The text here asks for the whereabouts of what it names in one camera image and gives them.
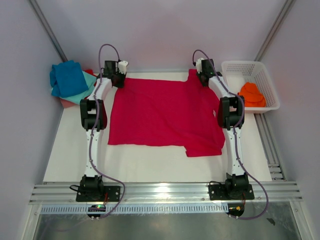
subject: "black mounting bracket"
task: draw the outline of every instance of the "black mounting bracket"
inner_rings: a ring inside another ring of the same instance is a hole
[[[210,62],[208,59],[204,59],[201,61],[201,67],[202,67],[202,72],[196,73],[197,77],[199,78],[202,86],[208,87],[209,86],[209,79],[216,76]],[[217,72],[219,77],[222,77],[221,72]]]
[[[227,174],[226,178],[225,183],[209,182],[208,192],[211,201],[255,199],[252,185],[249,184],[246,173],[238,176]]]
[[[242,104],[239,99],[235,97],[221,97],[219,103],[219,109],[217,114],[218,125],[221,128],[230,130],[234,125],[239,122],[242,114]],[[242,125],[245,122],[245,116],[241,123],[237,126],[241,129]]]
[[[120,186],[105,186],[102,176],[84,175],[77,189],[76,202],[119,202]]]
[[[107,113],[104,105],[104,101],[101,99],[97,100],[99,103],[99,118],[98,123],[96,125],[96,130],[99,132],[107,127],[108,119]],[[95,100],[89,99],[81,99],[80,101],[80,115],[81,115],[81,125],[82,127],[88,131],[93,128],[97,114],[96,113],[89,113],[91,110],[96,110],[97,104]]]
[[[125,86],[126,75],[119,72],[118,61],[104,61],[102,77],[111,79],[112,86],[122,89]]]

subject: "gray wall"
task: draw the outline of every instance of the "gray wall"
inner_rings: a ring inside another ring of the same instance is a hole
[[[0,36],[0,239],[15,240],[62,113],[49,84],[60,59],[27,0],[0,1]]]
[[[98,70],[103,43],[129,71],[187,70],[201,48],[217,66],[253,60],[284,0],[38,0],[66,56]],[[115,59],[104,49],[102,59]]]
[[[296,1],[266,56],[281,100],[267,114],[289,180],[320,236],[320,1]]]

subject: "metal floor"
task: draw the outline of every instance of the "metal floor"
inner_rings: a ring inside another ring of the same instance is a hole
[[[247,203],[243,216],[255,216],[265,203]],[[124,214],[99,221],[82,214],[41,214],[34,240],[301,240],[289,202],[271,202],[255,220],[226,213]],[[68,229],[57,232],[55,229]]]

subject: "folded clothes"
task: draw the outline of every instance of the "folded clothes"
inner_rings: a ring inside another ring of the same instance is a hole
[[[95,82],[97,78],[94,75],[91,75],[86,72],[82,72],[82,75],[84,77],[84,82],[88,88],[88,90],[81,92],[80,94],[69,96],[69,97],[61,97],[61,99],[67,100],[69,102],[80,104],[81,99],[84,99],[85,97],[89,96],[95,89]]]
[[[90,75],[96,77],[96,75],[94,74],[94,71],[93,71],[92,69],[84,70],[84,72],[86,72],[87,74],[90,74]],[[65,99],[62,99],[62,98],[60,98],[60,102],[61,102],[63,108],[65,108],[65,109],[77,105],[77,104],[74,103],[74,102],[71,102],[71,101],[68,101],[68,100],[65,100]]]
[[[244,96],[244,106],[250,108],[264,108],[266,106],[266,99],[262,93],[259,92],[256,84],[247,82],[238,93]]]
[[[184,146],[188,157],[221,155],[218,109],[219,99],[194,69],[186,82],[126,78],[114,97],[108,144]]]
[[[78,62],[67,61],[52,65],[50,72],[51,95],[67,98],[88,90],[86,80]]]

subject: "teal cloth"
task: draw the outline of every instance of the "teal cloth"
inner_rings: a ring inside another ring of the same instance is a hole
[[[52,65],[50,72],[51,95],[67,98],[88,90],[80,63],[71,61]]]
[[[85,97],[89,96],[94,91],[95,89],[94,84],[97,78],[95,76],[92,76],[89,73],[86,73],[85,71],[82,71],[82,73],[83,73],[86,85],[88,86],[88,90],[74,96],[61,97],[62,99],[79,105],[81,99],[84,99]]]

